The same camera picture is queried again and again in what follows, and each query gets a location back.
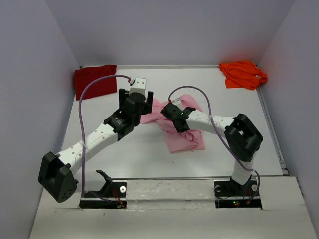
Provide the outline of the pink t shirt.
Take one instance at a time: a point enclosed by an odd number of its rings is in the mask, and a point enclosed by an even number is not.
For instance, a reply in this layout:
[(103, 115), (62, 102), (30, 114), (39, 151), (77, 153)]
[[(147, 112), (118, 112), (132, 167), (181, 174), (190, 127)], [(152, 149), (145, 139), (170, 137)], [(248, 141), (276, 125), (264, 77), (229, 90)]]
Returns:
[(152, 112), (141, 116), (140, 123), (156, 123), (164, 132), (165, 141), (170, 153), (204, 150), (205, 143), (201, 131), (189, 130), (178, 133), (173, 123), (161, 114), (161, 111), (167, 104), (168, 102), (160, 102), (157, 99), (153, 99)]

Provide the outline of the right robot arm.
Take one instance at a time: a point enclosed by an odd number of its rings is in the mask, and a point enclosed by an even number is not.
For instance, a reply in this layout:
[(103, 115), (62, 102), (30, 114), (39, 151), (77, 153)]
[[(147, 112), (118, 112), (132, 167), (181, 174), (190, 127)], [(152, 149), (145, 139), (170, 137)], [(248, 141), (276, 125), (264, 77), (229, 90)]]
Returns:
[(235, 158), (229, 189), (234, 195), (243, 194), (251, 178), (253, 160), (260, 149), (263, 137), (244, 114), (236, 117), (210, 116), (195, 108), (180, 109), (167, 104), (161, 114), (170, 120), (179, 133), (201, 130), (216, 134)]

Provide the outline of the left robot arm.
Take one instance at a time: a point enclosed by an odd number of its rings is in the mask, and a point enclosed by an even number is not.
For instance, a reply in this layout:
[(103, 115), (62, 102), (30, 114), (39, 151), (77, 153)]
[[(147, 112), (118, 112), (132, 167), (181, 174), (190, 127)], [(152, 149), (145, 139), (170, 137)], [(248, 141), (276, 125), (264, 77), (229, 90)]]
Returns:
[(55, 199), (62, 203), (76, 191), (74, 178), (85, 163), (104, 148), (120, 141), (140, 124), (142, 115), (151, 113), (153, 92), (146, 95), (119, 90), (119, 109), (106, 118), (96, 130), (72, 147), (57, 154), (46, 153), (41, 162), (38, 182)]

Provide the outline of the orange t shirt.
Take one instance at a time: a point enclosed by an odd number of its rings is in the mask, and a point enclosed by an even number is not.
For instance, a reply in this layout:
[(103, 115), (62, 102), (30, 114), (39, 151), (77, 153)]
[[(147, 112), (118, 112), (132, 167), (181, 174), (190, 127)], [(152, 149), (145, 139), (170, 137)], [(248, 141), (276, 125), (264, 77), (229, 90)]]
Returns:
[(251, 61), (220, 63), (219, 70), (225, 76), (225, 86), (228, 89), (255, 90), (268, 81), (267, 74)]

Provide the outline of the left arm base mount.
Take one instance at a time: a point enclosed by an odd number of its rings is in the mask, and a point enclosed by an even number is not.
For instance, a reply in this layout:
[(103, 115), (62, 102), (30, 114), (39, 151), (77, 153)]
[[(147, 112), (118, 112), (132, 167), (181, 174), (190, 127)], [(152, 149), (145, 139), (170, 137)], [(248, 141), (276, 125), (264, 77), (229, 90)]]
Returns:
[(98, 191), (87, 191), (81, 198), (81, 209), (125, 209), (127, 207), (127, 181), (114, 180), (102, 170), (96, 170), (104, 178), (104, 185)]

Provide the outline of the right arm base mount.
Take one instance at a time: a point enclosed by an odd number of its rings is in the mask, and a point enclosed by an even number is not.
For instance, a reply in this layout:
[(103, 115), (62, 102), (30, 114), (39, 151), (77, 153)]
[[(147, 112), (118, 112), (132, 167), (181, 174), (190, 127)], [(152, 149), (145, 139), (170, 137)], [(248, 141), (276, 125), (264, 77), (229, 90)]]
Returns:
[(249, 180), (245, 185), (232, 180), (214, 181), (213, 194), (218, 209), (262, 208), (256, 180)]

